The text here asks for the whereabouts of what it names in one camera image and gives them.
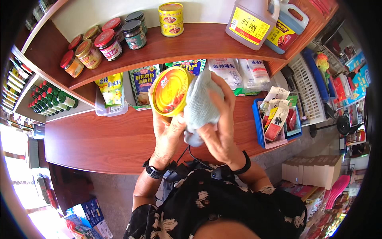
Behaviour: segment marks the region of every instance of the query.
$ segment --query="black wristband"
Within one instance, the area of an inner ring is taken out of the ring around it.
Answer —
[[[249,158],[248,154],[245,151],[243,151],[243,154],[245,156],[245,165],[242,169],[232,171],[233,174],[243,174],[251,167],[251,159]]]
[[[152,177],[153,179],[159,179],[160,177],[163,176],[163,174],[165,174],[165,172],[167,171],[167,168],[163,171],[159,171],[158,169],[154,168],[153,166],[149,166],[149,161],[150,159],[148,159],[146,162],[144,162],[143,166],[144,168],[146,168],[146,173]]]

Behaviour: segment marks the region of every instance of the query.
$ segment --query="hand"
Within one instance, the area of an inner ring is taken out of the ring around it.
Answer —
[[[149,89],[149,100],[152,108],[154,134],[157,144],[150,158],[149,165],[158,170],[164,170],[170,164],[170,160],[178,149],[180,139],[183,137],[183,131],[186,128],[186,122],[183,118],[183,113],[173,118],[158,114],[152,103],[153,90],[154,83]]]
[[[235,107],[235,95],[223,78],[214,72],[212,80],[221,87],[224,100],[213,91],[210,91],[210,99],[220,112],[217,131],[212,124],[206,124],[197,130],[197,133],[205,142],[212,156],[219,162],[227,164],[231,170],[239,170],[245,165],[245,156],[233,142],[233,109]]]

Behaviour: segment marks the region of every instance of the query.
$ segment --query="stacked cans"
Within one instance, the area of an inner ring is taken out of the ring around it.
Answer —
[[[183,33],[183,5],[165,3],[159,6],[160,32],[163,36],[174,37]]]

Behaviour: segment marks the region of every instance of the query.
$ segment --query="red jar lid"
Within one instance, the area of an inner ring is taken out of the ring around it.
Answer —
[[[62,58],[62,60],[60,62],[61,68],[65,68],[65,66],[67,66],[69,64],[69,62],[73,58],[73,56],[74,56],[74,51],[72,51],[72,50],[65,53],[64,57]]]
[[[73,48],[76,47],[76,45],[78,45],[78,43],[82,40],[82,36],[81,35],[78,35],[76,36],[73,41],[69,44],[68,46],[68,50],[73,50]]]
[[[94,45],[96,47],[102,47],[103,45],[111,41],[113,37],[114,37],[114,30],[113,29],[106,30],[103,33],[99,34],[99,36],[97,36],[97,38],[94,41]]]
[[[108,21],[107,23],[105,23],[105,25],[102,27],[102,31],[107,31],[109,29],[114,29],[120,23],[121,23],[121,19],[120,18],[113,18],[110,21]]]

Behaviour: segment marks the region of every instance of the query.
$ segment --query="pink item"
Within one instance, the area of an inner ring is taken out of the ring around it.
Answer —
[[[330,196],[326,204],[326,209],[332,209],[335,200],[348,186],[349,182],[350,182],[349,175],[342,175],[338,178],[338,180],[333,184],[332,189],[330,191]]]

